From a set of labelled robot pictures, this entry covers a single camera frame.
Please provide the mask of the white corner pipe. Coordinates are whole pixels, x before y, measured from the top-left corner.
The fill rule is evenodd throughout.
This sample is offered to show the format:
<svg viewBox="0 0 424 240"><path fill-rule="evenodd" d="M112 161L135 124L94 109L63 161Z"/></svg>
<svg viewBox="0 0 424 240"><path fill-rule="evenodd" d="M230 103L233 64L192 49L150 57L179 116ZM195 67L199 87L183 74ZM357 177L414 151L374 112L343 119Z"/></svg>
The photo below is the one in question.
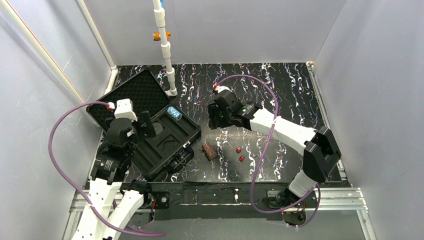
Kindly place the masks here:
<svg viewBox="0 0 424 240"><path fill-rule="evenodd" d="M108 80L108 84L107 84L106 89L104 91L104 95L106 95L113 89L114 84L115 84L115 80L116 80L117 75L119 73L119 70L118 70L118 67L115 64L114 60L112 59L112 56L111 56L101 34L100 34L100 32L99 32L99 30L96 26L96 23L95 23L92 15L91 15L88 7L87 7L85 1L84 0L77 0L77 4L78 4L79 8L81 9L81 12L82 12L86 22L88 23L88 26L89 26L90 30L92 31L94 38L96 39L97 44L99 45L108 65L110 67L110 70L111 70L110 77L109 77L109 80Z"/></svg>

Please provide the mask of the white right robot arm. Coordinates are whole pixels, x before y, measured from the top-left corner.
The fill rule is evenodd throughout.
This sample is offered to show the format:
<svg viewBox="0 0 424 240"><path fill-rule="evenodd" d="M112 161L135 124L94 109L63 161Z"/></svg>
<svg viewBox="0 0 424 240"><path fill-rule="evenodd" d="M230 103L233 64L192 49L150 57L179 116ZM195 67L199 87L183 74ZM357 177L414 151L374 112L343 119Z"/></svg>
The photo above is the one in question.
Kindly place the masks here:
<svg viewBox="0 0 424 240"><path fill-rule="evenodd" d="M267 134L303 157L302 168L284 190L284 198L298 200L305 196L315 184L327 180L341 159L341 150L329 128L305 127L276 116L256 103L242 103L224 86L216 87L213 92L213 102L207 106L208 125L212 130L236 126Z"/></svg>

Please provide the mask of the brown poker chip stack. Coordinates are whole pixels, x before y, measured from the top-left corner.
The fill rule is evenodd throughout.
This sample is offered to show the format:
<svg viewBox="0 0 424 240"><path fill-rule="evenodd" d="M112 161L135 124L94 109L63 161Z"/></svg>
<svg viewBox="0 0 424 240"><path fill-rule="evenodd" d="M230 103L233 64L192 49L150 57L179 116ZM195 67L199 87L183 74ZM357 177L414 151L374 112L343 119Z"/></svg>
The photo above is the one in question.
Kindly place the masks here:
<svg viewBox="0 0 424 240"><path fill-rule="evenodd" d="M206 142L202 145L202 151L209 161L215 159L218 156L209 142Z"/></svg>

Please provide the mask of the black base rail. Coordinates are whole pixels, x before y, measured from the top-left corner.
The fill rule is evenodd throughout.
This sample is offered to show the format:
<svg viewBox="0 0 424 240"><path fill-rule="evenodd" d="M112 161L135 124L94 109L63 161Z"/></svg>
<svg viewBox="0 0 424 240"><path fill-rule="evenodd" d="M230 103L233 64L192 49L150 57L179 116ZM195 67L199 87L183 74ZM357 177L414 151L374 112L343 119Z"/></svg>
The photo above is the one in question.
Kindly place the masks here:
<svg viewBox="0 0 424 240"><path fill-rule="evenodd" d="M255 210L269 210L264 198L280 192L285 182L258 182L254 185L251 205L249 182L153 182L152 193L158 200L154 207L156 221L177 219L266 219L282 220L278 213L265 214Z"/></svg>

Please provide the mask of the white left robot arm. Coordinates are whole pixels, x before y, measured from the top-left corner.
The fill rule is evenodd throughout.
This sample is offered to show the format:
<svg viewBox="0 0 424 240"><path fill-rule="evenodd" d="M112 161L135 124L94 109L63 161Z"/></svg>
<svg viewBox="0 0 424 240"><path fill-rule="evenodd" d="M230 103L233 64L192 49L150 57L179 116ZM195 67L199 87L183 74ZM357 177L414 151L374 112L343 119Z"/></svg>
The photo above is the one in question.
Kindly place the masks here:
<svg viewBox="0 0 424 240"><path fill-rule="evenodd" d="M90 173L88 202L85 204L74 240L117 240L135 211L153 203L152 186L133 180L122 189L132 164L136 144L143 138L133 110L118 110L108 119L106 139L99 146Z"/></svg>

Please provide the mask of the black poker set case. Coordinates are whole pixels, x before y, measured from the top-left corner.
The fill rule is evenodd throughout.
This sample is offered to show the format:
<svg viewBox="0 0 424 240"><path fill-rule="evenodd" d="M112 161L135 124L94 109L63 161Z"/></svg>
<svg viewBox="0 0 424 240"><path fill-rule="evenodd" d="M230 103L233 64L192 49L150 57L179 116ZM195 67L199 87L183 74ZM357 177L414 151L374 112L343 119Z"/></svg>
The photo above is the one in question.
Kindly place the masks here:
<svg viewBox="0 0 424 240"><path fill-rule="evenodd" d="M154 75L144 69L104 95L97 104L87 107L87 112L104 129L106 137L108 119L115 117L117 101L122 99L132 101L140 127L144 125L142 112L149 111L156 131L156 137L145 137L142 133L131 166L135 166L147 181L153 182L180 171L194 157L191 144L201 136L201 127L178 107L174 106L182 113L181 120L177 121L167 113L168 107L172 106L169 97Z"/></svg>

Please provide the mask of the white pvc pole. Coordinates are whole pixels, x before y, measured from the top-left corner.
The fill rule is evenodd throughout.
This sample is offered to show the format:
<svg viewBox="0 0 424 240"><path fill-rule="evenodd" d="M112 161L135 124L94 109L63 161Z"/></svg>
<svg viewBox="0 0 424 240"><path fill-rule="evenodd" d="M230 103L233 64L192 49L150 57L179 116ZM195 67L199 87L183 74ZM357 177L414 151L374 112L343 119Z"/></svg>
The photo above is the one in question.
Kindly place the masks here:
<svg viewBox="0 0 424 240"><path fill-rule="evenodd" d="M171 62L171 43L168 41L168 35L166 31L166 21L165 21L165 9L162 7L160 0L153 0L154 6L154 17L156 26L158 27L158 32L160 36L160 46L163 58L165 60L166 76L169 83L169 90L166 90L165 93L169 97L175 97L178 93L175 85L175 69L172 67Z"/></svg>

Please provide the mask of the blue poker chip stack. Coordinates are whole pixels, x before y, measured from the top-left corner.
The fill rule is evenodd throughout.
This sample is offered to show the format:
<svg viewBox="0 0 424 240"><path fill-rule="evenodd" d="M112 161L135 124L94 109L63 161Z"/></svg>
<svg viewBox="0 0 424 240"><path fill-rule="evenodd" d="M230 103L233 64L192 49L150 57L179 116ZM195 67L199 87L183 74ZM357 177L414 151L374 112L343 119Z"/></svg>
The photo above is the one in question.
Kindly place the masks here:
<svg viewBox="0 0 424 240"><path fill-rule="evenodd" d="M182 117L183 117L182 113L181 113L179 110L177 110L175 107L173 107L173 106L169 106L169 107L167 108L167 113L168 113L171 117L173 117L176 121L181 120L181 119L182 119Z"/></svg>

